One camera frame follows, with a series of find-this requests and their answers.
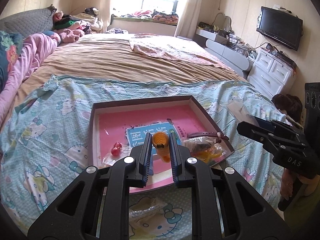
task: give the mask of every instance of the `wall-mounted tv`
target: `wall-mounted tv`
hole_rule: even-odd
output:
[[[303,20],[288,13],[261,7],[257,32],[283,44],[289,49],[298,50],[303,35]]]

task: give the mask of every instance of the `window sill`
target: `window sill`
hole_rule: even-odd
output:
[[[150,23],[160,23],[160,24],[165,24],[165,25],[177,26],[177,24],[169,24],[169,23],[164,23],[164,22],[160,22],[160,21],[155,21],[152,18],[142,19],[142,18],[135,18],[135,17],[116,17],[116,16],[112,15],[110,24],[112,24],[113,20],[126,21],[126,22],[150,22]]]

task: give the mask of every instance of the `mirror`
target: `mirror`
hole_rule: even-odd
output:
[[[217,30],[231,31],[231,18],[224,13],[218,13],[212,25],[217,27]]]

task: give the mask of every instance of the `pink floral blanket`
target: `pink floral blanket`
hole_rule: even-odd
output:
[[[170,60],[181,60],[198,65],[214,65],[234,72],[230,67],[218,60],[217,57],[205,51],[194,41],[187,41],[172,36],[155,34],[135,34],[129,39],[134,52]]]
[[[57,42],[43,33],[28,36],[23,41],[22,52],[11,66],[8,80],[0,93],[0,125],[3,122],[18,88],[39,68],[41,63],[57,48]]]

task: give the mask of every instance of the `orange spring toy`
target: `orange spring toy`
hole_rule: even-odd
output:
[[[156,148],[157,154],[165,163],[170,162],[169,137],[165,132],[156,132],[152,136],[152,144]]]

